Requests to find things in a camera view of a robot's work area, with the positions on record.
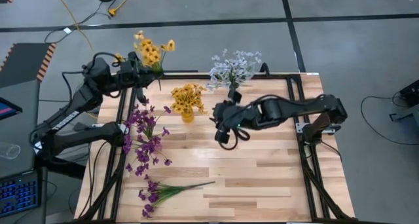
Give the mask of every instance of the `white flower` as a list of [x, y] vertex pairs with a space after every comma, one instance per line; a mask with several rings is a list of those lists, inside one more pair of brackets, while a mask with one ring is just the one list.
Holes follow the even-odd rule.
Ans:
[[[227, 55], [228, 50], [224, 49], [223, 57]], [[210, 80], [207, 83], [207, 88], [214, 89], [218, 87], [235, 87], [249, 80], [255, 74], [255, 65], [261, 63], [262, 60], [258, 58], [261, 56], [260, 52], [251, 53], [244, 51], [235, 51], [232, 58], [223, 60], [215, 55], [211, 59], [214, 61], [214, 67], [209, 72]]]
[[215, 55], [214, 57], [211, 58], [212, 60], [220, 60], [220, 57], [218, 57], [218, 55]]

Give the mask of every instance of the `gray floor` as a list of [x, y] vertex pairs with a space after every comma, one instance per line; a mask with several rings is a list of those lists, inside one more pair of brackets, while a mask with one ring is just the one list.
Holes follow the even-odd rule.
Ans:
[[[93, 12], [99, 3], [65, 1], [78, 20]], [[293, 17], [408, 14], [418, 13], [419, 9], [419, 0], [289, 0], [289, 4]], [[88, 24], [284, 17], [282, 0], [130, 0], [112, 20], [97, 16]], [[58, 0], [15, 0], [11, 5], [0, 5], [0, 20], [0, 28], [71, 24]], [[341, 98], [349, 114], [337, 141], [356, 216], [366, 221], [417, 223], [419, 147], [397, 145], [377, 136], [361, 118], [359, 106], [365, 96], [390, 97], [417, 80], [418, 19], [301, 22], [295, 23], [295, 28], [306, 70], [320, 73], [326, 93]], [[209, 71], [211, 56], [229, 48], [262, 52], [271, 71], [299, 70], [286, 23], [142, 29], [155, 42], [176, 41], [177, 50], [167, 56], [166, 69]], [[96, 52], [127, 53], [132, 50], [132, 35], [137, 30], [85, 33]], [[0, 56], [5, 56], [12, 43], [40, 43], [45, 35], [46, 32], [0, 33]], [[41, 99], [67, 100], [61, 71], [80, 69], [91, 55], [79, 33], [72, 33], [59, 43], [41, 85]], [[72, 77], [74, 90], [82, 79]], [[40, 102], [39, 120], [62, 105]], [[399, 110], [390, 101], [367, 101], [364, 110], [368, 120], [391, 139], [419, 141], [418, 128], [411, 121], [390, 122], [388, 114]], [[94, 122], [87, 115], [78, 120]], [[80, 149], [65, 157], [75, 158], [85, 152], [86, 149]], [[71, 204], [75, 207], [80, 181], [56, 174], [49, 176], [58, 185], [58, 192], [48, 203], [47, 222], [71, 219], [67, 200], [74, 191]]]

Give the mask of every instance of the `vase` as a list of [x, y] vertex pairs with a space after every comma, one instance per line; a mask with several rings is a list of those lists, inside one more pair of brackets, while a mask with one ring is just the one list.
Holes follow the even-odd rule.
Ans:
[[191, 123], [194, 120], [194, 111], [192, 108], [187, 109], [181, 113], [182, 121], [185, 123]]

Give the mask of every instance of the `wooden table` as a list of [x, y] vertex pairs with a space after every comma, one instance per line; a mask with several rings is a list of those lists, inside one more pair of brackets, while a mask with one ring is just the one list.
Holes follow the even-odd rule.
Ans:
[[[319, 75], [302, 74], [301, 79], [306, 98], [315, 98], [323, 92]], [[172, 104], [170, 91], [186, 83], [204, 86], [206, 80], [163, 80], [162, 91], [157, 82], [144, 90], [151, 104], [156, 106], [156, 115], [163, 111], [163, 106]], [[242, 105], [264, 94], [289, 98], [286, 82], [277, 79], [248, 81], [239, 92], [243, 95]], [[240, 141], [233, 151], [222, 150], [214, 141], [214, 123], [208, 118], [212, 107], [226, 97], [225, 89], [204, 92], [203, 101], [209, 114], [196, 113], [191, 124], [183, 123], [176, 114], [164, 115], [158, 121], [157, 132], [163, 126], [171, 132], [164, 137], [163, 152], [173, 164], [151, 166], [149, 175], [152, 179], [168, 185], [215, 183], [172, 197], [148, 221], [311, 221], [293, 120], [276, 128], [249, 131], [250, 141]], [[114, 121], [118, 103], [118, 99], [104, 99], [98, 121]], [[323, 140], [337, 148], [333, 136], [324, 136]], [[92, 144], [90, 159], [94, 159], [102, 143]], [[103, 187], [109, 148], [105, 146], [99, 155], [94, 199]], [[317, 152], [325, 189], [346, 214], [354, 216], [338, 155], [322, 145], [317, 146]], [[126, 162], [133, 162], [134, 154], [128, 154]], [[75, 217], [79, 216], [89, 194], [88, 176], [86, 167]], [[141, 187], [146, 186], [142, 177], [124, 171], [117, 221], [145, 221], [141, 210], [146, 203], [137, 195]], [[318, 193], [314, 187], [313, 190], [317, 213], [321, 217]], [[110, 215], [112, 199], [113, 191], [108, 196], [105, 217]]]

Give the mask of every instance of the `blue keyboard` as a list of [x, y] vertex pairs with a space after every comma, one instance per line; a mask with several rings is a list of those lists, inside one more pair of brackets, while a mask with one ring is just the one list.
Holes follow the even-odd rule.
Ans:
[[0, 217], [38, 207], [41, 183], [37, 171], [0, 180]]

